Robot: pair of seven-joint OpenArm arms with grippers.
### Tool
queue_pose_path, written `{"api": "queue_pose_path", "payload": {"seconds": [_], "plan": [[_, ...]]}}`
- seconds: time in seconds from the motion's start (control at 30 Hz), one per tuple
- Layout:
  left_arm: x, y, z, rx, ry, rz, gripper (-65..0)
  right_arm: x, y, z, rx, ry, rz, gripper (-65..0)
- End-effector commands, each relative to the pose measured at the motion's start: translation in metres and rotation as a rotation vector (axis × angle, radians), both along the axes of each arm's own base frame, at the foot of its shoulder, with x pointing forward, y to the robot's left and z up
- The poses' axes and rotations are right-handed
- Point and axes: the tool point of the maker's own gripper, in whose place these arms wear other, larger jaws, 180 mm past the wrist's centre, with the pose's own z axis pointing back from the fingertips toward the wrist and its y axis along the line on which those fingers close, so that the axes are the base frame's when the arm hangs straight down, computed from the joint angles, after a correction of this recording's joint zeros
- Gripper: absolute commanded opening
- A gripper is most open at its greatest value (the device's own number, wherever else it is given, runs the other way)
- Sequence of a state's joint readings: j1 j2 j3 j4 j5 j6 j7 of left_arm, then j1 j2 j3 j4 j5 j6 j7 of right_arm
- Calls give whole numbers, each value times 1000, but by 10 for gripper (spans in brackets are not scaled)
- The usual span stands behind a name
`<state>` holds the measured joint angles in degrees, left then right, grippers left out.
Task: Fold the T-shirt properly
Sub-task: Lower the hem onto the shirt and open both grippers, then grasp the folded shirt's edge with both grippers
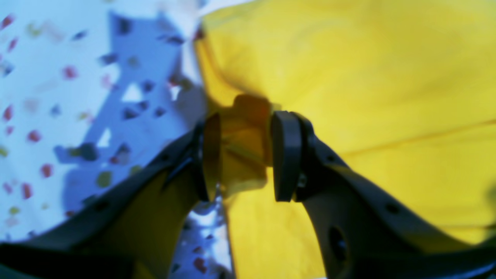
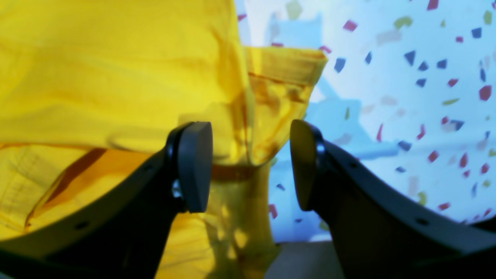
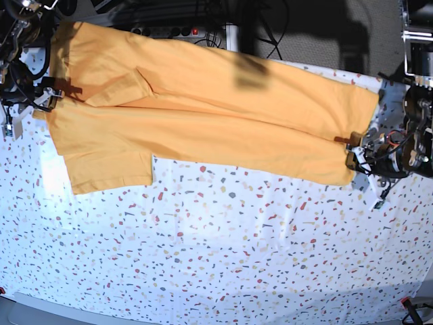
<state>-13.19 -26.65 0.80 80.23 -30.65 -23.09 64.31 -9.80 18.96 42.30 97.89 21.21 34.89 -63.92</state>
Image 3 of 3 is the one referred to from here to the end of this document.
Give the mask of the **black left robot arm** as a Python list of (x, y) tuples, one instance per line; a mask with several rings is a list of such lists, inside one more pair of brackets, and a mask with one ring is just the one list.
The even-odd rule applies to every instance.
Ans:
[(407, 86), (402, 110), (389, 123), (371, 122), (364, 135), (352, 133), (346, 166), (367, 176), (432, 177), (432, 2), (400, 1)]

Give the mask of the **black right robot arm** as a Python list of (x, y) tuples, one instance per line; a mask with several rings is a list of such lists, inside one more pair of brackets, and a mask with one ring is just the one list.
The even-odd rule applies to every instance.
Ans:
[[(53, 10), (57, 1), (1, 2), (1, 105), (28, 104), (51, 112), (62, 92), (55, 79), (46, 77), (54, 32)], [(42, 47), (45, 52), (39, 72), (31, 72), (20, 57), (25, 48)]]

